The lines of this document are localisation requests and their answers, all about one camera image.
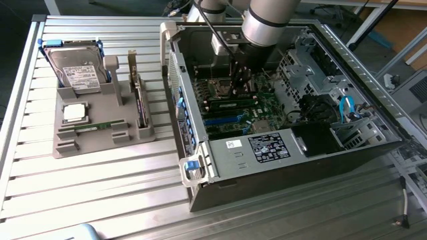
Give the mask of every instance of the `motherboard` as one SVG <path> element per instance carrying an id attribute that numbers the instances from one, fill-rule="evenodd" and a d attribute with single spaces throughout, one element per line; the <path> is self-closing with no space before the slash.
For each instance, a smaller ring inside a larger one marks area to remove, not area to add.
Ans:
<path id="1" fill-rule="evenodd" d="M 285 108 L 265 73 L 254 75 L 232 96 L 227 77 L 195 79 L 192 87 L 211 140 L 266 133 L 283 126 Z"/>

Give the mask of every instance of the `hard drive label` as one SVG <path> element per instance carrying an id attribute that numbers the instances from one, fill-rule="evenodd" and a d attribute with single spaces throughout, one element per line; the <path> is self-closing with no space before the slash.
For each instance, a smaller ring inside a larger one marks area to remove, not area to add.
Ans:
<path id="1" fill-rule="evenodd" d="M 259 163 L 266 163 L 291 157 L 287 146 L 278 132 L 250 137 L 249 142 Z"/>
<path id="2" fill-rule="evenodd" d="M 75 90 L 100 87 L 100 81 L 92 65 L 67 66 L 63 70 L 66 72 L 68 82 Z"/>

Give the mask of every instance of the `aluminum table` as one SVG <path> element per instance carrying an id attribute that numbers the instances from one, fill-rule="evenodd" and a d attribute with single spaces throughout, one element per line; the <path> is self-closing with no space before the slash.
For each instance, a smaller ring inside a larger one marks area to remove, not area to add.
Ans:
<path id="1" fill-rule="evenodd" d="M 170 19 L 35 17 L 0 134 L 0 239 L 46 240 L 82 223 L 102 239 L 426 239 L 427 215 L 414 195 L 411 229 L 391 224 L 403 196 L 387 156 L 345 175 L 190 213 L 160 73 L 159 25 Z M 138 52 L 158 139 L 55 159 L 58 79 L 36 40 L 95 37 L 106 54 L 119 55 L 120 80 L 128 50 Z"/>

